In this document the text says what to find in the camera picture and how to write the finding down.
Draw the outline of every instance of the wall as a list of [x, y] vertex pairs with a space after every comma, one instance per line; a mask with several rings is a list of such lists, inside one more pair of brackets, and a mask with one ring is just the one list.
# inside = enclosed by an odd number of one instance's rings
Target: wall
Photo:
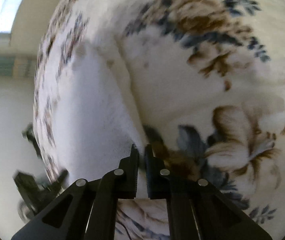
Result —
[[32, 121], [33, 79], [0, 77], [0, 238], [9, 240], [24, 225], [21, 199], [12, 176], [17, 169], [39, 176], [44, 165], [21, 132]]
[[10, 45], [0, 45], [0, 54], [36, 56], [41, 37], [60, 0], [23, 0], [11, 32]]

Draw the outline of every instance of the beige wall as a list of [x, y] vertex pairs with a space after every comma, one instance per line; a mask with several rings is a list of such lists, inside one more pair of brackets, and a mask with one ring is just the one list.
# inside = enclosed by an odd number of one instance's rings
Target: beige wall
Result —
[[38, 44], [60, 0], [23, 0], [12, 28], [10, 46], [0, 54], [36, 56]]
[[33, 117], [33, 79], [0, 77], [0, 238], [10, 240], [24, 225], [17, 213], [21, 196], [16, 170], [45, 174], [43, 162], [21, 135]]

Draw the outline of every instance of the silver screw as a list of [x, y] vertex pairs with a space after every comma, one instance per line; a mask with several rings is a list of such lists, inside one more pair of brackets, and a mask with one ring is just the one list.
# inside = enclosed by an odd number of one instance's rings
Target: silver screw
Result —
[[199, 179], [199, 180], [198, 180], [198, 184], [199, 184], [200, 186], [202, 186], [202, 187], [205, 187], [205, 186], [208, 185], [208, 181], [205, 180], [205, 179]]
[[76, 185], [78, 187], [82, 187], [86, 184], [86, 181], [84, 179], [79, 179], [78, 181], [76, 181]]
[[116, 169], [116, 170], [114, 170], [114, 174], [117, 176], [120, 176], [120, 175], [124, 174], [124, 171], [122, 169]]
[[167, 170], [167, 169], [162, 169], [162, 170], [160, 171], [160, 174], [163, 175], [163, 176], [168, 176], [168, 175], [170, 174], [170, 171]]

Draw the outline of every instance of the floral fabric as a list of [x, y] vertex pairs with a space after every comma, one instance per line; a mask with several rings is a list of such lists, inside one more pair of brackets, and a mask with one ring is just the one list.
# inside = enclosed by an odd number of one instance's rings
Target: floral fabric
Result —
[[[282, 239], [285, 1], [62, 0], [39, 49], [34, 129], [52, 180], [100, 178], [148, 141]], [[165, 201], [119, 201], [115, 239], [169, 239]]]

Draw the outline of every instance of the cloth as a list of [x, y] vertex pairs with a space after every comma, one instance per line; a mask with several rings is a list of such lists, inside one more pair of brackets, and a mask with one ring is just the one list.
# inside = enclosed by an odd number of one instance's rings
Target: cloth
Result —
[[[282, 239], [285, 0], [62, 0], [33, 125], [52, 180], [62, 168], [69, 184], [101, 178], [149, 142]], [[169, 239], [165, 201], [137, 196], [119, 201], [115, 239]]]

